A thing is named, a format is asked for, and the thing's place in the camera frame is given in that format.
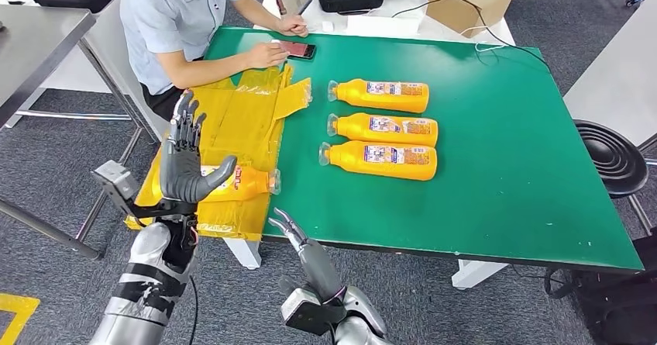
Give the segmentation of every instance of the black pants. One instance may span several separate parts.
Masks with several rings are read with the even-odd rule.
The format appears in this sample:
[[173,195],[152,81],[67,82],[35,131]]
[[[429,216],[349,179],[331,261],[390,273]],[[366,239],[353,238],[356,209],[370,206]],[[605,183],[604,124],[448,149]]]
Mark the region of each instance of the black pants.
[[173,86],[167,89],[164,93],[151,95],[148,91],[148,87],[144,84],[141,85],[142,93],[144,94],[144,99],[146,100],[148,107],[150,107],[150,109],[157,115],[161,116],[162,119],[167,121],[171,120],[171,117],[174,116],[174,108],[176,107],[178,99],[181,98],[183,90]]

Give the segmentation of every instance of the gray carpet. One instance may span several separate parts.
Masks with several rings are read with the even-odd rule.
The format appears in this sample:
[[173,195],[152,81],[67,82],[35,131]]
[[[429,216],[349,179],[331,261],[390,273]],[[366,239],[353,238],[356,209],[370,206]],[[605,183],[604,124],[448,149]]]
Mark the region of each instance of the gray carpet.
[[[631,14],[623,2],[514,0],[507,20],[518,44],[541,47],[565,92]],[[226,23],[247,26],[234,12],[227,14]],[[111,96],[71,91],[47,91],[35,109],[118,111]],[[0,146],[5,148],[0,153],[0,194],[75,233],[99,190],[88,172],[118,158],[131,133],[128,122],[24,118],[14,129],[0,130]],[[156,149],[146,137],[138,142],[127,165],[139,179]],[[651,180],[640,199],[653,219],[657,209],[650,199],[656,196],[657,181]],[[627,202],[619,201],[617,207],[629,233],[642,236]],[[0,291],[41,300],[19,343],[83,344],[91,339],[135,237],[121,218],[109,204],[103,208],[88,239],[105,251],[105,258],[92,262],[2,217]],[[395,343],[592,343],[571,298],[547,299],[541,281],[519,278],[509,269],[460,292],[450,284],[457,269],[454,260],[328,250],[344,280],[370,296]],[[200,298],[194,343],[328,343],[281,323],[279,305],[284,297],[277,291],[277,280],[282,274],[303,278],[291,246],[264,243],[260,253],[262,268],[247,271],[221,240],[201,241],[194,274]],[[0,328],[9,318],[0,315]],[[187,343],[193,318],[194,300],[188,289],[163,343]]]

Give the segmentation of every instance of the yellow bottle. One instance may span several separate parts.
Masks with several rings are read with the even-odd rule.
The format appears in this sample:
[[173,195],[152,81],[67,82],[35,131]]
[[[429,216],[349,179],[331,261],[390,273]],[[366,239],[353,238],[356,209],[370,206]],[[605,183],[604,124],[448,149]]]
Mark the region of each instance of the yellow bottle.
[[438,140],[438,123],[433,119],[367,115],[363,112],[342,118],[331,114],[328,116],[326,130],[329,136],[339,134],[350,140],[371,142],[434,147]]
[[423,83],[364,81],[353,79],[328,83],[328,100],[339,99],[350,105],[377,109],[424,112],[429,102],[429,86]]
[[320,165],[333,164],[345,171],[427,181],[433,178],[438,156],[435,148],[403,143],[349,141],[319,147]]
[[[218,166],[201,165],[201,174],[208,175]],[[249,200],[258,194],[269,192],[274,195],[280,193],[280,171],[274,169],[267,173],[257,171],[252,167],[238,165],[235,172],[226,182],[213,190],[203,202],[227,202],[230,200]],[[162,196],[160,189],[160,176],[155,176],[153,181],[153,194]]]

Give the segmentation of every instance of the phone screen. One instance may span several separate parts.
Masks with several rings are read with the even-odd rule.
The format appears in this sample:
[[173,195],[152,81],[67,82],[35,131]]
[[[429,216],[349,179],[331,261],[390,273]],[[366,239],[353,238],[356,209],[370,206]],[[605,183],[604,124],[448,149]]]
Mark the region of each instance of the phone screen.
[[315,55],[315,46],[306,43],[293,43],[284,40],[271,40],[272,43],[279,43],[280,47],[285,49],[290,57],[299,57],[310,59]]

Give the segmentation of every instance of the cardboard box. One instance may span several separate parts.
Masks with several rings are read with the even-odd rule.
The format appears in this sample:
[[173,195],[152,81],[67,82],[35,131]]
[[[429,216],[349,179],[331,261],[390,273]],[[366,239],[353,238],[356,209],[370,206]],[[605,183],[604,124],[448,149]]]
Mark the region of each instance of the cardboard box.
[[465,37],[472,37],[485,29],[471,27],[484,26],[484,23],[492,26],[500,22],[510,3],[511,0],[440,0],[427,5],[427,16]]

